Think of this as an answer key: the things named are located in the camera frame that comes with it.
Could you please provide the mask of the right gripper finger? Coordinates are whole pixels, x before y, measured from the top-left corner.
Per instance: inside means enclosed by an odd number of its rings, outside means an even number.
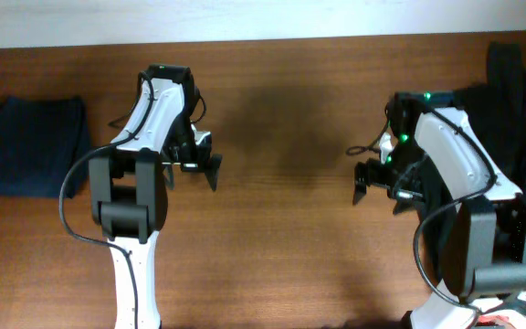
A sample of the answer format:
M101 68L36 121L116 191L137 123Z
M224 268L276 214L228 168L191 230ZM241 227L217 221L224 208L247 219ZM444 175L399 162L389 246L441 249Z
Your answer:
M397 201L393 208L393 215L398 216L405 212L415 211L415 205L411 202Z
M352 204L358 205L359 202L365 197L367 190L367 165L365 163L358 163L354 167L354 191L352 197Z

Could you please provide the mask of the navy blue shorts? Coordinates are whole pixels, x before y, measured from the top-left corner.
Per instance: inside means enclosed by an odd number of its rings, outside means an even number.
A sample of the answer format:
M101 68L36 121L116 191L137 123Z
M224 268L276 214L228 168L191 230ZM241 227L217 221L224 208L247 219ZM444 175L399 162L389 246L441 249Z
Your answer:
M0 100L0 196L59 197L68 170L90 149L80 97Z

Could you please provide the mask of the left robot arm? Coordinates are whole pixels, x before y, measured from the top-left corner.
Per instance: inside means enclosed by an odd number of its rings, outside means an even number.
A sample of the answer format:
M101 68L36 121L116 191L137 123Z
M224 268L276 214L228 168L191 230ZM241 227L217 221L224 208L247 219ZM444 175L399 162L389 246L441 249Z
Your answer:
M192 71L152 64L138 78L136 101L110 150L88 161L91 210L108 243L118 328L159 328L155 251L168 212L172 168L202 173L217 188L222 155L192 115L203 101Z

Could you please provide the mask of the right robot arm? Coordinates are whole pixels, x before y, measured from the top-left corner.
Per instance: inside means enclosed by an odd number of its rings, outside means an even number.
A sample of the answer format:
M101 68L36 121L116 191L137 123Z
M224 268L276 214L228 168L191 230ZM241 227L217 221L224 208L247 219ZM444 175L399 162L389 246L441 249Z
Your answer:
M397 92L354 169L355 200L383 188L397 211L415 209L426 227L455 216L429 298L402 318L405 328L526 328L526 199L495 164L467 112L449 92Z

